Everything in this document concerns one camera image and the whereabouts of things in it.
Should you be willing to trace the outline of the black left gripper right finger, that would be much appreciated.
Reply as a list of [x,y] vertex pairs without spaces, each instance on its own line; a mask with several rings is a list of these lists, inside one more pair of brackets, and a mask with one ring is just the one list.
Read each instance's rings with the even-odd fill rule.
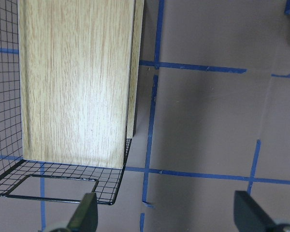
[[277,224],[246,192],[236,190],[233,219],[239,232],[271,232]]

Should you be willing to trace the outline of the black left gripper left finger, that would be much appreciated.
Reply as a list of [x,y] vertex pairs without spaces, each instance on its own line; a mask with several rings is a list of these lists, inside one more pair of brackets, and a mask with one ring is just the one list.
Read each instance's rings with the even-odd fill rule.
[[98,227],[96,193],[86,193],[70,219],[67,228],[71,232],[95,232]]

